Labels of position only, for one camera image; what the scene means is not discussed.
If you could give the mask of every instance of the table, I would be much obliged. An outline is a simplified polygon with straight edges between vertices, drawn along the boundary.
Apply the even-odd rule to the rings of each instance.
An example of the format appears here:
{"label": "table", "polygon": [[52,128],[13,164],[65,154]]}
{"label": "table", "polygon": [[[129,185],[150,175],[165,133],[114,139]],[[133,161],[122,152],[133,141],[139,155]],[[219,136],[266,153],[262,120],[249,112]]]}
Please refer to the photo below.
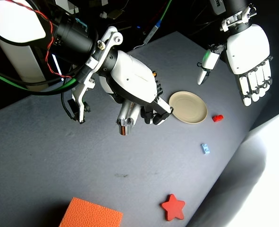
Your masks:
{"label": "table", "polygon": [[[59,96],[31,96],[0,110],[0,227],[57,226],[72,197],[123,212],[121,227],[186,226],[266,103],[245,107],[221,61],[198,86],[204,53],[178,32],[130,52],[157,71],[164,100],[184,90],[206,102],[200,124],[139,119],[123,137],[120,105],[99,84],[85,95],[92,111],[82,125],[69,120]],[[213,123],[216,114],[225,119]],[[170,193],[186,202],[184,220],[165,220],[160,203]]]}

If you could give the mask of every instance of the star-shaped object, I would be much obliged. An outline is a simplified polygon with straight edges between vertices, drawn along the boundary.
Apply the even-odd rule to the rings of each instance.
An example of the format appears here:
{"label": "star-shaped object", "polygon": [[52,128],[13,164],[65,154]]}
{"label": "star-shaped object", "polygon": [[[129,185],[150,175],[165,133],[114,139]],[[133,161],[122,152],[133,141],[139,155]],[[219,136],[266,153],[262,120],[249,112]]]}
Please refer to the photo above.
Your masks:
{"label": "star-shaped object", "polygon": [[183,220],[182,208],[185,204],[184,201],[178,201],[173,194],[169,195],[169,200],[161,204],[161,207],[166,211],[167,221],[171,221],[174,218]]}

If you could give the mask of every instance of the plate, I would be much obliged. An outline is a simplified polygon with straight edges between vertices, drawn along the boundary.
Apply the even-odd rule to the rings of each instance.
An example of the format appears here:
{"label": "plate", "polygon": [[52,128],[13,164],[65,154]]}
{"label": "plate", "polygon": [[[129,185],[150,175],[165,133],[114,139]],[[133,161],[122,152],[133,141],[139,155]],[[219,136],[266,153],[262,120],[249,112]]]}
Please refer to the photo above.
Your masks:
{"label": "plate", "polygon": [[194,93],[178,91],[169,98],[169,105],[174,108],[173,115],[188,124],[202,122],[207,116],[205,102]]}

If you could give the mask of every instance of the robotic hand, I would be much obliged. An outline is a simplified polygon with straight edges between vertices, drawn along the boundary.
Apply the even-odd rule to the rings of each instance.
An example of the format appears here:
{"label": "robotic hand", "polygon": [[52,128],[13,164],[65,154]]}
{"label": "robotic hand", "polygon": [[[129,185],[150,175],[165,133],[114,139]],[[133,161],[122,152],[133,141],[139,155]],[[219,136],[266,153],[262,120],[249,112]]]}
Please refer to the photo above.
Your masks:
{"label": "robotic hand", "polygon": [[265,32],[252,24],[251,17],[257,14],[256,8],[245,0],[225,0],[227,19],[220,30],[229,32],[224,44],[211,45],[203,57],[198,85],[202,84],[216,66],[222,53],[226,63],[235,74],[240,96],[245,106],[257,102],[272,84],[270,46]]}
{"label": "robotic hand", "polygon": [[47,18],[40,11],[44,4],[41,0],[0,0],[0,39],[13,45],[47,46],[47,64],[49,50],[72,64],[85,61],[73,78],[78,83],[68,101],[79,123],[85,122],[85,112],[90,110],[83,96],[95,86],[94,73],[100,76],[103,89],[122,104],[117,118],[120,134],[131,132],[139,113],[147,124],[159,125],[169,117],[172,108],[160,97],[163,91],[155,80],[156,72],[113,48],[123,42],[115,27],[109,27],[100,40],[96,34],[92,39],[90,27],[62,10],[53,12],[58,15],[53,20]]}

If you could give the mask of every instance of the orange box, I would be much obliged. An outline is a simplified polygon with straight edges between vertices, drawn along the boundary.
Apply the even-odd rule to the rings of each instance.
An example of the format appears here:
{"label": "orange box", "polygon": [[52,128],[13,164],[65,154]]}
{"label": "orange box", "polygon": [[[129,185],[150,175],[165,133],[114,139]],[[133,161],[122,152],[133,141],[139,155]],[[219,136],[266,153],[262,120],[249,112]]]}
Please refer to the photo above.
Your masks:
{"label": "orange box", "polygon": [[123,213],[73,198],[59,227],[119,227]]}

